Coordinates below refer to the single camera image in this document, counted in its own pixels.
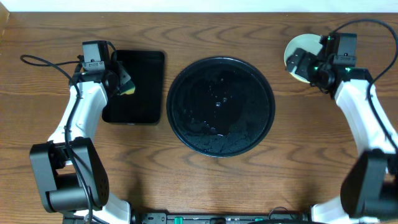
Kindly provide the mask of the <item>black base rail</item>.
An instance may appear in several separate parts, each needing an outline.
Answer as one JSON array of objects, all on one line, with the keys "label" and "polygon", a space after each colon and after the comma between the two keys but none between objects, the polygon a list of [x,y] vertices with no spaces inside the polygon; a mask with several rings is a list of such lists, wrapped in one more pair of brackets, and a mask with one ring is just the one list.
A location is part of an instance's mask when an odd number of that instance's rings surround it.
[{"label": "black base rail", "polygon": [[167,214],[136,213],[132,214],[131,223],[141,224],[247,224],[247,223],[313,223],[308,215],[287,211],[257,215],[203,215],[203,214]]}]

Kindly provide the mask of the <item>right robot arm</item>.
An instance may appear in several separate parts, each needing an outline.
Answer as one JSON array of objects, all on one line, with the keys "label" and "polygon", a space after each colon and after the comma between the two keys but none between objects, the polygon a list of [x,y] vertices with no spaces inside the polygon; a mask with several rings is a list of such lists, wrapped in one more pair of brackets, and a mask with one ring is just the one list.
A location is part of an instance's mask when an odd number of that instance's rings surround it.
[{"label": "right robot arm", "polygon": [[358,150],[358,160],[339,196],[311,208],[317,223],[378,223],[397,219],[397,132],[387,118],[367,69],[350,53],[321,55],[321,47],[288,46],[287,71],[301,82],[326,90],[342,110]]}]

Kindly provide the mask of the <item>black rectangular tray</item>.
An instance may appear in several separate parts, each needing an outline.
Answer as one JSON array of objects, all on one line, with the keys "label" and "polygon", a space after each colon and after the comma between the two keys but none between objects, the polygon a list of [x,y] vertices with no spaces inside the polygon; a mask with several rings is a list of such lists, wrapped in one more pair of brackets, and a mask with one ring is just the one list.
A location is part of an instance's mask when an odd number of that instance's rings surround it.
[{"label": "black rectangular tray", "polygon": [[114,95],[102,119],[113,124],[157,124],[162,111],[165,54],[162,51],[117,50],[117,60],[127,70],[135,92]]}]

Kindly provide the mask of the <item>green yellow sponge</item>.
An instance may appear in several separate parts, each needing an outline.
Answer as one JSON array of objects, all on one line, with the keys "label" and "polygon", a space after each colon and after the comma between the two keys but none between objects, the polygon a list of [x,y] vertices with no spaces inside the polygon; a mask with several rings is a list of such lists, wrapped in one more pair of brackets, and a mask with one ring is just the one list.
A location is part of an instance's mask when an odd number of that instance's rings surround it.
[{"label": "green yellow sponge", "polygon": [[134,94],[135,90],[135,85],[124,85],[119,89],[120,95],[131,95]]}]

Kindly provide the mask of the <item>round black tray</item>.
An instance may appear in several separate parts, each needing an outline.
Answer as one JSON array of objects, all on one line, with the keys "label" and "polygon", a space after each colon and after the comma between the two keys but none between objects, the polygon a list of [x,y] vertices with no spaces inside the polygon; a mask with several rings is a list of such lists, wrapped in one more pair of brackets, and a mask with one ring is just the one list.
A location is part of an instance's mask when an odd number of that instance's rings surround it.
[{"label": "round black tray", "polygon": [[177,75],[166,110],[170,127],[187,147],[211,157],[233,157],[267,136],[275,98],[255,66],[234,57],[208,57]]}]

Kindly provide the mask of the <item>yellow plate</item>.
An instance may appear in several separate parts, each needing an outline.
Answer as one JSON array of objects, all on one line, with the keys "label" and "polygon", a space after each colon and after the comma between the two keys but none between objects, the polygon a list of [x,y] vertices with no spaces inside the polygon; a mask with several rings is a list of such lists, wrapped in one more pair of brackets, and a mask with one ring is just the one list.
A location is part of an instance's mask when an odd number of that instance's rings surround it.
[{"label": "yellow plate", "polygon": [[290,73],[290,75],[302,83],[310,83],[306,78],[303,78],[295,73]]}]

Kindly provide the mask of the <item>light blue plate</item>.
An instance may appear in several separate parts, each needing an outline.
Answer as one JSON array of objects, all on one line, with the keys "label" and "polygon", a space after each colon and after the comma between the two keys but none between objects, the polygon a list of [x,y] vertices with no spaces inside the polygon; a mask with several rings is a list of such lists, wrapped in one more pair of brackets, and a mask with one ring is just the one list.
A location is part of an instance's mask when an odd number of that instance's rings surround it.
[{"label": "light blue plate", "polygon": [[291,55],[294,54],[297,48],[304,49],[307,52],[317,55],[322,49],[322,44],[320,43],[320,40],[321,36],[316,34],[302,34],[294,37],[285,48],[285,67],[288,67],[287,60]]}]

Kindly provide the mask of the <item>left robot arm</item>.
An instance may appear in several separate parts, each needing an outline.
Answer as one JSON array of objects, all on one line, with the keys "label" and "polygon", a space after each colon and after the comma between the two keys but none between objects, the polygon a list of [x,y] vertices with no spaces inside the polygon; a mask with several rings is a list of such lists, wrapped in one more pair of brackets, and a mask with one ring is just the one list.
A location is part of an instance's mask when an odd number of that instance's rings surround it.
[{"label": "left robot arm", "polygon": [[94,146],[109,96],[119,93],[118,61],[106,44],[83,55],[68,78],[70,97],[60,123],[45,143],[30,149],[30,163],[46,212],[65,223],[133,223],[131,204],[111,193]]}]

